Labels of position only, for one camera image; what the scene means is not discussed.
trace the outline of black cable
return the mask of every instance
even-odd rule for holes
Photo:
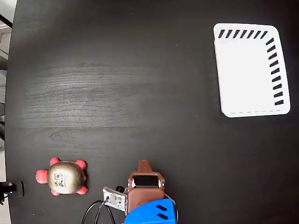
[[[13,23],[9,21],[7,18],[5,18],[3,15],[0,14],[0,21],[4,22],[6,25],[8,25],[10,28],[13,27]]]
[[[84,213],[81,224],[84,224],[84,222],[85,222],[85,220],[86,220],[86,217],[87,217],[87,214],[89,213],[90,209],[92,209],[92,207],[93,207],[96,203],[103,203],[103,202],[104,202],[104,201],[102,201],[102,200],[97,200],[97,201],[93,202],[93,203],[88,207],[88,209],[86,210],[86,212]],[[114,220],[114,217],[113,217],[113,214],[112,214],[112,212],[111,212],[110,207],[107,206],[107,205],[105,205],[105,204],[104,204],[104,206],[106,207],[106,209],[107,209],[107,211],[108,211],[108,213],[109,213],[109,216],[110,216],[110,219],[111,219],[112,224],[115,224],[115,220]]]
[[[109,197],[107,197],[105,199],[105,201],[101,204],[101,206],[99,207],[99,210],[97,212],[97,214],[95,215],[95,218],[94,218],[94,222],[93,224],[97,224],[98,223],[98,220],[99,220],[99,217],[100,217],[100,213],[101,213],[101,208],[103,207],[103,205],[105,205],[105,203],[108,201]]]

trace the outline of metal bracket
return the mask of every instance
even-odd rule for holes
[[[18,181],[17,185],[11,182],[0,182],[0,204],[3,205],[5,198],[4,194],[12,194],[13,192],[18,192],[19,197],[24,196],[24,186],[21,181]]]

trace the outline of red turtle head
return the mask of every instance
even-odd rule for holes
[[[40,169],[36,172],[36,181],[38,183],[47,183],[48,177],[47,177],[48,171],[44,169]]]

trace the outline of black stripe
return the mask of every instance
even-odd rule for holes
[[[235,31],[235,34],[234,34],[233,38],[236,38],[236,36],[238,35],[239,32],[240,32],[240,30],[237,29],[237,30]]]
[[[161,209],[162,211],[167,211],[167,208],[163,207],[162,205],[157,205],[156,207]]]
[[[268,42],[266,42],[266,45],[272,43],[274,41],[274,38],[271,38]]]
[[[279,72],[279,68],[275,69],[274,71],[271,72],[271,75],[278,73]]]
[[[158,213],[157,216],[159,216],[160,218],[165,219],[165,220],[168,219],[168,217],[166,215],[163,215],[161,213]]]
[[[270,51],[274,50],[275,48],[276,48],[275,45],[273,45],[272,47],[270,47],[270,48],[267,50],[267,52],[269,53]]]
[[[253,34],[253,32],[254,32],[254,30],[251,30],[251,31],[249,32],[247,39],[251,37],[251,35]]]
[[[241,34],[240,38],[243,38],[247,30],[244,30],[243,33]]]
[[[264,37],[267,33],[268,33],[268,31],[265,31],[265,32],[263,33],[263,35],[261,36],[261,39],[263,39],[263,37]]]
[[[277,90],[277,89],[279,89],[279,88],[281,88],[281,87],[282,87],[282,85],[281,85],[281,84],[278,84],[278,85],[276,85],[276,86],[273,87],[273,90]]]
[[[274,94],[274,97],[281,97],[281,96],[282,96],[282,92]]]
[[[277,64],[278,64],[278,60],[276,60],[275,62],[271,63],[270,67],[273,67],[274,65],[277,65]]]
[[[271,56],[269,57],[269,60],[271,60],[272,58],[275,58],[275,57],[277,57],[277,53],[274,53],[273,55],[271,55]]]
[[[219,37],[218,37],[218,38],[221,38],[221,37],[222,37],[224,31],[225,31],[224,29],[222,29],[222,30],[220,31],[220,34],[219,34]]]
[[[13,27],[13,23],[9,21],[7,18],[5,18],[3,15],[0,14],[0,21],[4,22],[6,25],[8,25],[10,28]]]
[[[260,33],[261,33],[261,31],[259,30],[259,31],[256,33],[256,35],[254,36],[254,38],[253,38],[253,39],[256,39],[256,38],[257,38],[257,36],[258,36]]]
[[[280,80],[280,79],[281,79],[281,77],[280,77],[280,76],[277,76],[276,78],[272,79],[272,82],[276,82],[276,81],[278,81],[278,80]]]
[[[275,105],[281,105],[281,104],[284,104],[284,100],[283,99],[280,100],[280,101],[275,102]]]
[[[229,30],[228,30],[228,34],[226,34],[226,37],[225,37],[225,38],[228,38],[229,35],[232,33],[232,31],[233,31],[232,29],[229,29]]]

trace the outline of black object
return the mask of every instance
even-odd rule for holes
[[[104,186],[126,187],[147,159],[166,178],[182,224],[298,224],[298,9],[294,0],[19,0],[5,159],[7,179],[23,180],[26,197],[9,198],[12,223],[77,223]],[[289,114],[221,113],[219,22],[278,29]],[[54,197],[35,182],[53,156],[88,163],[86,195]]]
[[[125,188],[123,186],[117,186],[116,191],[123,193],[125,191]]]
[[[3,15],[0,14],[0,21],[4,22],[6,25],[8,25],[10,28],[13,27],[13,23],[9,21],[7,18],[5,18]]]
[[[88,215],[90,209],[91,209],[95,204],[97,204],[97,203],[103,203],[103,202],[104,202],[104,201],[102,201],[102,200],[97,200],[97,201],[93,202],[93,203],[88,207],[88,209],[86,210],[86,212],[84,213],[81,224],[85,224],[85,220],[86,220],[86,217],[87,217],[87,215]],[[108,211],[108,213],[109,213],[109,216],[110,216],[110,219],[111,219],[112,224],[115,224],[115,220],[114,220],[113,214],[112,214],[112,212],[111,212],[111,210],[110,210],[110,207],[107,206],[107,205],[105,205],[105,204],[104,204],[104,206],[106,207],[106,209],[107,209],[107,211]],[[99,210],[98,210],[98,212],[97,212],[97,214],[96,214],[96,217],[95,217],[95,219],[94,219],[94,224],[97,224],[98,219],[99,219],[99,216],[100,216],[100,208],[99,208]]]
[[[19,197],[24,196],[24,187],[21,181],[19,181],[17,185],[11,182],[0,182],[0,204],[3,205],[3,202],[7,197],[4,196],[4,194],[12,194],[16,191],[18,192]]]

